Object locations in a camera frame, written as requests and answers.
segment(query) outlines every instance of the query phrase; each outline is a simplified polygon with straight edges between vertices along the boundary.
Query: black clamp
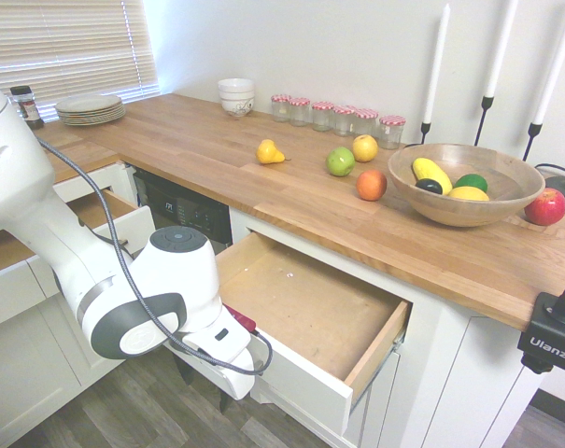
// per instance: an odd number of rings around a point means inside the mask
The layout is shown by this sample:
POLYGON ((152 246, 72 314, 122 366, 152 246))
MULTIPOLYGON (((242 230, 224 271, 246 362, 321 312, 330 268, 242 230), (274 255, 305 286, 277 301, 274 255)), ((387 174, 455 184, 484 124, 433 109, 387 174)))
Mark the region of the black clamp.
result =
POLYGON ((540 293, 531 321, 518 341, 521 362, 535 373, 565 370, 565 290, 560 297, 540 293))

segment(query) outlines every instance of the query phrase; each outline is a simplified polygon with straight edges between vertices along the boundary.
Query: white candle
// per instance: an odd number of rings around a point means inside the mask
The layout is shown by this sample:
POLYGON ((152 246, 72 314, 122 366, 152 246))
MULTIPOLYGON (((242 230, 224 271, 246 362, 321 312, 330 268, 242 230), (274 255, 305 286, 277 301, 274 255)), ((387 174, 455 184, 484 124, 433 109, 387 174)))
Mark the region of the white candle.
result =
POLYGON ((498 75, 500 74, 502 61, 504 59, 504 53, 506 52, 506 44, 508 44, 508 37, 510 36, 510 30, 513 27, 513 21, 515 21, 517 4, 518 0, 510 0, 508 8, 506 9, 506 17, 504 18, 504 22, 500 31, 500 41, 498 42, 498 48, 496 49, 494 64, 492 64, 491 66, 486 94, 484 95, 487 98, 493 98, 494 93, 496 92, 496 84, 498 83, 498 75))
POLYGON ((431 112, 433 111, 433 100, 435 98, 435 88, 440 77, 440 65, 442 65, 442 53, 444 53, 444 42, 446 41, 446 30, 448 29, 448 19, 450 18, 450 5, 446 4, 442 12, 438 40, 435 43, 435 54, 433 55, 433 67, 431 68, 430 89, 428 90, 428 101, 425 104, 423 122, 431 123, 431 112))
POLYGON ((544 116, 545 110, 547 109, 547 105, 550 102, 550 97, 552 96, 552 92, 554 91, 554 86, 556 86, 556 81, 558 79, 558 74, 560 73, 560 67, 564 62, 565 57, 565 27, 564 33, 560 38, 560 43, 558 44, 558 51, 556 52, 556 57, 552 62, 552 67, 550 68, 550 74, 547 77, 547 81, 545 82, 544 92, 542 93, 542 99, 540 100, 540 104, 537 107, 537 112, 535 113, 535 118, 533 119, 533 124, 542 124, 544 123, 544 116))

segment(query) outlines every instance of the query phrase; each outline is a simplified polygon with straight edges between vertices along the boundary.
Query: yellow pear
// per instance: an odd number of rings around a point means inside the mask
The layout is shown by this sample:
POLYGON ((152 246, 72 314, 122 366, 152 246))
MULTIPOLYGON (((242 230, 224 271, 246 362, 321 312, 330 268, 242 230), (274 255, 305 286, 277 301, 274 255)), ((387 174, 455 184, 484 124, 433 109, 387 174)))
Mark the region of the yellow pear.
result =
POLYGON ((286 158, 277 147, 273 140, 263 140, 260 147, 257 148, 257 159, 261 163, 280 163, 286 158))

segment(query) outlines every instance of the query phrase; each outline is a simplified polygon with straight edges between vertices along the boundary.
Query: green apple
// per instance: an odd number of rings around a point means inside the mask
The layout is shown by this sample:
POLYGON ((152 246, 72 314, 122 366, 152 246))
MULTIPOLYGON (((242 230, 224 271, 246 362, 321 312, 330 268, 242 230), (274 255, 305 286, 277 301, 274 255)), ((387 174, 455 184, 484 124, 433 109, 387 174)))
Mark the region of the green apple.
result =
POLYGON ((332 175, 339 177, 349 175, 355 167, 355 156, 349 149, 338 147, 328 154, 326 166, 332 175))

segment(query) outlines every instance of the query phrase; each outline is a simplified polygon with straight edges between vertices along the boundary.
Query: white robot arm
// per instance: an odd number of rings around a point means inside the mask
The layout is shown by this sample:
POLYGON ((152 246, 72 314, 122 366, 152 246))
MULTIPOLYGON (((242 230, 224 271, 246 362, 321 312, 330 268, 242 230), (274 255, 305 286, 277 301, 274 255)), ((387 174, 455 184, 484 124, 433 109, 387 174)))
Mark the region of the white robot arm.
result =
POLYGON ((79 224, 53 183, 43 148, 0 92, 0 230, 51 266, 93 350, 102 357, 134 357, 168 337, 175 341, 164 333, 176 333, 183 342, 177 344, 187 345, 180 357, 233 398, 246 395, 254 383, 241 373, 253 369, 250 336, 222 306, 207 238, 166 228, 151 235, 136 260, 117 256, 114 246, 79 224), (204 359, 192 356, 193 349, 204 359))

